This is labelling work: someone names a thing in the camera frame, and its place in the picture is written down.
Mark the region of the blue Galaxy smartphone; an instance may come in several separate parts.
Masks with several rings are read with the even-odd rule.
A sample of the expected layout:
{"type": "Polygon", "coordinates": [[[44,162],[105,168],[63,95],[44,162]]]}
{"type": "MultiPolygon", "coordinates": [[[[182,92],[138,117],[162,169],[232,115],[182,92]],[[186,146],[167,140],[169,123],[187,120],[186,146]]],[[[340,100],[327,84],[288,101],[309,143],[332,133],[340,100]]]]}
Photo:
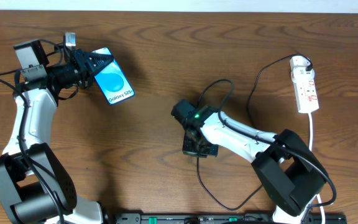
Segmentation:
{"type": "Polygon", "coordinates": [[[115,105],[135,96],[132,85],[115,58],[94,78],[110,105],[115,105]]]}

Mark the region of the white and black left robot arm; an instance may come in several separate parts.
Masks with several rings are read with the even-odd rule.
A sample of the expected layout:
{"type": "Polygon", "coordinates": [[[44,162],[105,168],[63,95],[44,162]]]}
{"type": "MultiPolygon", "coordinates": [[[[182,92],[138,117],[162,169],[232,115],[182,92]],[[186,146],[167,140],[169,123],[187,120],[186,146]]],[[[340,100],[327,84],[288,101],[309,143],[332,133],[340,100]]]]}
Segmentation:
{"type": "Polygon", "coordinates": [[[12,85],[17,113],[11,138],[0,155],[0,203],[12,223],[111,223],[98,201],[76,193],[50,147],[60,91],[88,88],[111,65],[108,49],[84,52],[57,46],[60,61],[49,65],[42,47],[16,47],[21,69],[12,85]]]}

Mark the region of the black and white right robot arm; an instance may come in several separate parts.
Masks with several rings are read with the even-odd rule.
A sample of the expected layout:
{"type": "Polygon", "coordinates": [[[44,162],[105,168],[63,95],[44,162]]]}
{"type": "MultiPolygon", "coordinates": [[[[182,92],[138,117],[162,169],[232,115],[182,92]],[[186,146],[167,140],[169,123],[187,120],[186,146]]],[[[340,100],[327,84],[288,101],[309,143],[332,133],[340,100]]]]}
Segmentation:
{"type": "Polygon", "coordinates": [[[196,108],[187,100],[171,115],[185,131],[183,153],[197,158],[217,156],[220,146],[251,163],[276,204],[272,220],[303,223],[311,203],[328,181],[328,173],[303,140],[288,129],[280,134],[251,128],[212,106],[196,108]]]}

